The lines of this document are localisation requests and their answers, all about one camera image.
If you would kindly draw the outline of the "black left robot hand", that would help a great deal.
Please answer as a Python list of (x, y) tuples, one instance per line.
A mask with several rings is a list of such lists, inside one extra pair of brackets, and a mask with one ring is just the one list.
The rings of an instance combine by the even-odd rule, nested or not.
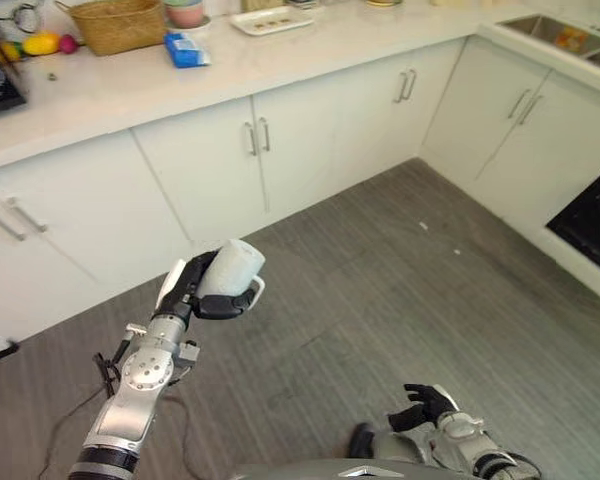
[(175, 317), (188, 328), (192, 317), (203, 320), (230, 320), (252, 309), (266, 284), (255, 275), (238, 294), (200, 293), (202, 281), (211, 278), (212, 264), (220, 250), (211, 250), (190, 260), (178, 259), (161, 286), (151, 316)]

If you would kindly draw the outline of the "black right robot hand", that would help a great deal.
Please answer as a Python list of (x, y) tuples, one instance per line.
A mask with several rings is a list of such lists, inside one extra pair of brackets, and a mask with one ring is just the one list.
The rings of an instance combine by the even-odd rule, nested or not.
[(405, 432), (426, 423), (438, 426), (439, 419), (459, 411), (451, 395), (438, 384), (404, 384), (411, 406), (401, 412), (389, 414), (387, 419), (394, 432)]

